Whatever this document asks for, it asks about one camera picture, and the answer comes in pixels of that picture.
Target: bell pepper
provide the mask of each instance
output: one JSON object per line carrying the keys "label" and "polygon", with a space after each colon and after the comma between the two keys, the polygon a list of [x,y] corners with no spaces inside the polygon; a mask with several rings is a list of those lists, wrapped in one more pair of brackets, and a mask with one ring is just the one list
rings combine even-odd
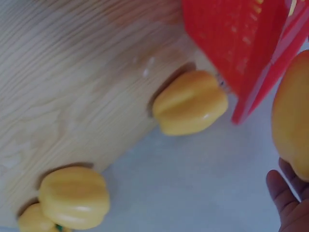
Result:
{"label": "bell pepper", "polygon": [[272,136],[282,159],[309,181],[309,50],[296,56],[279,85],[272,109]]}
{"label": "bell pepper", "polygon": [[105,180],[88,168],[69,167],[50,173],[39,191],[44,215],[63,227],[93,228],[110,209]]}
{"label": "bell pepper", "polygon": [[25,210],[18,219],[18,226],[21,232],[71,232],[68,228],[59,229],[51,219],[45,217],[39,203]]}
{"label": "bell pepper", "polygon": [[153,115],[164,134],[188,135],[209,127],[227,107],[227,95],[216,78],[193,71],[178,77],[155,99]]}

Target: wooden surface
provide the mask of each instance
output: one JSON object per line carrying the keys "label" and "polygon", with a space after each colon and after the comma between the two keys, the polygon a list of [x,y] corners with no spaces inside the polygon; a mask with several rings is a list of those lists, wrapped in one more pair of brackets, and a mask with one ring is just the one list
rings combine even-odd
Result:
{"label": "wooden surface", "polygon": [[179,0],[0,1],[0,225],[16,226],[40,176],[104,170],[149,132],[148,104],[190,61]]}

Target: plastic pepper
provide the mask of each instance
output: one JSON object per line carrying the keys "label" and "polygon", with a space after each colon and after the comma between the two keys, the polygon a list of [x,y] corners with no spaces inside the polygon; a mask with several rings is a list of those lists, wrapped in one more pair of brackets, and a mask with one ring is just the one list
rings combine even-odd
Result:
{"label": "plastic pepper", "polygon": [[288,67],[272,109],[272,134],[279,155],[309,181],[309,50]]}
{"label": "plastic pepper", "polygon": [[[21,232],[59,232],[58,226],[43,215],[39,203],[29,206],[18,219]],[[68,228],[62,228],[62,232],[71,232]]]}
{"label": "plastic pepper", "polygon": [[105,180],[84,167],[60,169],[46,176],[39,201],[47,218],[76,230],[99,225],[110,209]]}
{"label": "plastic pepper", "polygon": [[214,123],[228,107],[227,95],[206,71],[187,72],[154,101],[153,115],[166,135],[187,135]]}

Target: yellow fruit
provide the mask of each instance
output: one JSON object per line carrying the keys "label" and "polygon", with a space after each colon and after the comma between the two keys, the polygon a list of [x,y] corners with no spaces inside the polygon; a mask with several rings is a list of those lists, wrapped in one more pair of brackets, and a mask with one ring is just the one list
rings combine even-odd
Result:
{"label": "yellow fruit", "polygon": [[288,67],[272,110],[272,134],[280,156],[309,181],[309,50]]}
{"label": "yellow fruit", "polygon": [[99,225],[110,209],[105,180],[84,167],[50,173],[41,183],[39,201],[47,218],[75,230]]}
{"label": "yellow fruit", "polygon": [[[29,206],[18,219],[18,226],[21,232],[59,232],[56,224],[43,215],[39,203]],[[62,232],[71,232],[63,228]]]}
{"label": "yellow fruit", "polygon": [[228,107],[227,95],[206,71],[187,72],[154,101],[153,114],[166,135],[187,135],[214,123]]}

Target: white surface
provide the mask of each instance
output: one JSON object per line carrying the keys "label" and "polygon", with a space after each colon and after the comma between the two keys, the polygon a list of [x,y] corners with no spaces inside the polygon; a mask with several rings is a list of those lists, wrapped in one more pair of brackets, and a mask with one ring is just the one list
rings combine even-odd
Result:
{"label": "white surface", "polygon": [[103,173],[112,209],[90,231],[278,231],[265,184],[278,160],[270,129],[274,94],[238,127],[230,123],[232,98],[229,111],[200,134],[170,138],[154,130]]}

